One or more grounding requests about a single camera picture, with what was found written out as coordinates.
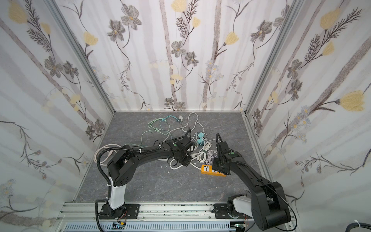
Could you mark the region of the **orange power strip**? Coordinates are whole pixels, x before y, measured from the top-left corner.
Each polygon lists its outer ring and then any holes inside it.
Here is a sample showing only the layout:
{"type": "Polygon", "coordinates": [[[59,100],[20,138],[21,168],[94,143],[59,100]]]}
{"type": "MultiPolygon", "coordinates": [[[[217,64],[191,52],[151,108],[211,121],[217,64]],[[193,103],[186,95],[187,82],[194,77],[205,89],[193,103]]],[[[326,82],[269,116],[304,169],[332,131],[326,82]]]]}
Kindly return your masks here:
{"type": "Polygon", "coordinates": [[[217,177],[226,177],[225,174],[215,171],[211,165],[203,164],[201,167],[201,173],[204,175],[217,176],[217,177]]]}

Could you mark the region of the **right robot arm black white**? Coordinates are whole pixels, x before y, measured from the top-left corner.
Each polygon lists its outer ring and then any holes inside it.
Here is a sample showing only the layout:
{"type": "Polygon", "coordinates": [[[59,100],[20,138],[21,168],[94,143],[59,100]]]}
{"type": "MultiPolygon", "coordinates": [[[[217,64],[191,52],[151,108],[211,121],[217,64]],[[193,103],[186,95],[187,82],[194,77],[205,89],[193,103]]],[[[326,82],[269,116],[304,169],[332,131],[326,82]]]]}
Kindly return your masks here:
{"type": "Polygon", "coordinates": [[[227,201],[227,212],[231,217],[244,214],[253,218],[262,231],[291,222],[290,205],[283,187],[271,182],[255,171],[243,156],[229,148],[220,134],[216,134],[217,157],[212,169],[230,175],[235,173],[247,186],[250,197],[233,196],[227,201]]]}

